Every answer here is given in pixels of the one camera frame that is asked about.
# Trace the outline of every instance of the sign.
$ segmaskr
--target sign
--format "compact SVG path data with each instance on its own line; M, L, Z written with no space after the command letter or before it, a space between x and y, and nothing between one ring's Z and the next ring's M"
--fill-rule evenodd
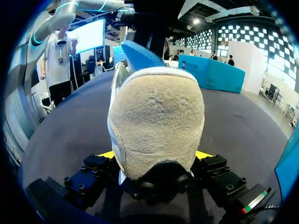
M221 41L221 45L228 46L228 41Z

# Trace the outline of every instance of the black pants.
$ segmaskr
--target black pants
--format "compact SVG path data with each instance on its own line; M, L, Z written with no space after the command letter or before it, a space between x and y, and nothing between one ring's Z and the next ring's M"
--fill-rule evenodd
M70 81L59 83L49 87L51 100L54 101L55 106L58 106L63 98L67 98L71 94Z

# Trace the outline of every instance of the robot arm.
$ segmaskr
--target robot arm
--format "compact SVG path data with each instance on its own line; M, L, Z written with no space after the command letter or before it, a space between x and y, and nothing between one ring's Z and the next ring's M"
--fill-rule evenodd
M115 0L61 0L53 16L47 18L33 33L31 41L35 46L40 45L43 40L62 27L65 27L75 19L76 12L82 11L114 11L118 8L128 7L126 12L132 10L131 4Z

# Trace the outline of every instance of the patterned wall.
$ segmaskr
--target patterned wall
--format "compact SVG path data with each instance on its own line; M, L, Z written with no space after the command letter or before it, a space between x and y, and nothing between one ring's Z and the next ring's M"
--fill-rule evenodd
M201 33L198 33L195 36L187 37L187 47L196 50L201 50L206 53L211 53L212 34L212 31L209 29Z
M268 72L294 89L296 79L294 48L280 32L260 26L220 26L217 29L217 55L227 56L228 41L250 42L256 45L265 55L265 68Z
M175 41L175 45L179 47L184 47L185 46L185 38L179 39Z

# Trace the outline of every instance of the monitor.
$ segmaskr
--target monitor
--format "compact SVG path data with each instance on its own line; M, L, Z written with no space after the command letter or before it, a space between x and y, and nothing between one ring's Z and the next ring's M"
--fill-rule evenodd
M68 32L68 37L78 39L76 54L105 44L105 23L105 19L101 19Z

